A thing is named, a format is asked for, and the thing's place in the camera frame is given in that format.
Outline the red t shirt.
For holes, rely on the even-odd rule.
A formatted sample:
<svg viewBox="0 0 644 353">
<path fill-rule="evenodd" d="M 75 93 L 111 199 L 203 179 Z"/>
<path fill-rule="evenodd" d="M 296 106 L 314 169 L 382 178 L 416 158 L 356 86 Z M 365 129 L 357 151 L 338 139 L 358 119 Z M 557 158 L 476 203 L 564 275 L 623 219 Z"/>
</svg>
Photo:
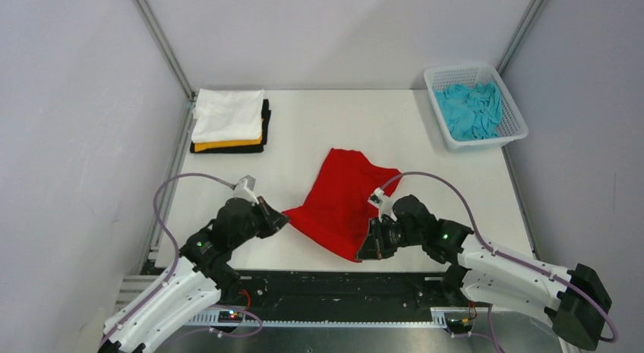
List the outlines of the red t shirt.
<svg viewBox="0 0 644 353">
<path fill-rule="evenodd" d="M 331 253 L 354 263 L 377 208 L 368 198 L 400 173 L 372 164 L 357 150 L 331 149 L 301 206 L 286 210 L 290 225 Z"/>
</svg>

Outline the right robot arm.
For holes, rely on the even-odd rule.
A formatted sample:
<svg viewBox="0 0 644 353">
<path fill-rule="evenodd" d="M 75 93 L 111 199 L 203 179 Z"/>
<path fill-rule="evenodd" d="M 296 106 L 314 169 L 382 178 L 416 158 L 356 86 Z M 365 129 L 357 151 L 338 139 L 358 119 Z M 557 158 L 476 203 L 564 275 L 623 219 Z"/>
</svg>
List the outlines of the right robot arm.
<svg viewBox="0 0 644 353">
<path fill-rule="evenodd" d="M 377 216 L 368 221 L 358 260 L 383 260 L 402 247 L 419 246 L 448 265 L 440 290 L 448 304 L 472 301 L 513 310 L 579 349 L 598 347 L 612 300 L 593 268 L 555 266 L 480 241 L 470 227 L 437 219 L 413 195 L 392 201 L 377 190 L 368 201 Z"/>
</svg>

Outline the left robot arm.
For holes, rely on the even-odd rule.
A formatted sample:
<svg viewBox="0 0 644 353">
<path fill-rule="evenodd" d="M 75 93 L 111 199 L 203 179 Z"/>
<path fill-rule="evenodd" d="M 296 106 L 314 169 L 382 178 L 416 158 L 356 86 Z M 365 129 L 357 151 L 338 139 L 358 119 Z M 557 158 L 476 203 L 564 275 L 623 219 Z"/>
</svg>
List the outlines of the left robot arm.
<svg viewBox="0 0 644 353">
<path fill-rule="evenodd" d="M 152 352 L 205 308 L 231 304 L 241 278 L 228 262 L 253 238 L 268 238 L 289 223 L 264 198 L 233 197 L 187 239 L 178 258 L 139 296 L 105 322 L 101 352 Z"/>
</svg>

